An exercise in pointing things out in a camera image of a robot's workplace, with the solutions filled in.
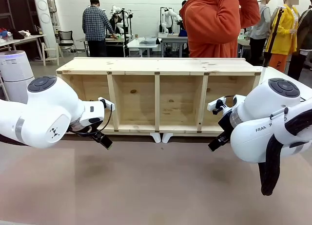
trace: orange hoodie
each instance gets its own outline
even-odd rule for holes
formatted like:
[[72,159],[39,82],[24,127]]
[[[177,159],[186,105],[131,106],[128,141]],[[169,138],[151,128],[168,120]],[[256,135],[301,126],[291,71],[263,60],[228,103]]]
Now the orange hoodie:
[[191,57],[237,57],[240,29],[260,21],[257,0],[188,0],[180,15]]

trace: gray hoodie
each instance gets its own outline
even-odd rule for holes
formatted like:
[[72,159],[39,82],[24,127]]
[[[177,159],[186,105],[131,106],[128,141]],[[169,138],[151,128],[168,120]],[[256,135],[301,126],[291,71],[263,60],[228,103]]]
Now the gray hoodie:
[[261,20],[258,24],[253,27],[250,37],[253,39],[264,39],[267,38],[270,30],[271,14],[270,8],[266,5],[259,4]]

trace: black hair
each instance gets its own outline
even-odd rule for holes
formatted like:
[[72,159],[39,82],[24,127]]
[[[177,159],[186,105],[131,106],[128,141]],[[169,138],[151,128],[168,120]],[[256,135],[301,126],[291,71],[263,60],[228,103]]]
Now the black hair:
[[99,4],[99,0],[90,0],[90,4],[91,4],[91,5],[92,5],[92,4],[97,5],[97,4]]

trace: white wall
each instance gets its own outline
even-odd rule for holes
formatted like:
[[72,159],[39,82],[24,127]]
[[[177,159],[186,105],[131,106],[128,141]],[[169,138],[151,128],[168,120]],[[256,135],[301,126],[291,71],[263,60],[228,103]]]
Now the white wall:
[[[74,31],[74,39],[78,40],[84,37],[81,24],[82,13],[89,5],[90,0],[55,0],[58,9],[58,17],[61,29],[63,31]],[[157,36],[160,24],[160,7],[172,7],[179,12],[183,0],[99,0],[101,9],[106,9],[106,14],[110,18],[112,5],[117,7],[131,9],[134,13],[132,19],[133,34],[139,37]],[[306,10],[310,4],[310,0],[299,0],[300,5],[297,6],[299,13]],[[269,7],[271,13],[276,6],[282,5],[283,0],[271,0]],[[83,46],[77,43],[77,47],[82,49]]]

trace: orange shorts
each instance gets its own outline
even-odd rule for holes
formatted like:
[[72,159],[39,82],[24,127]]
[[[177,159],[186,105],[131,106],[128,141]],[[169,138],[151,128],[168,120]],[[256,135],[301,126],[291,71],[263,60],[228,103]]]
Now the orange shorts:
[[272,54],[269,66],[279,70],[280,72],[285,72],[287,55]]

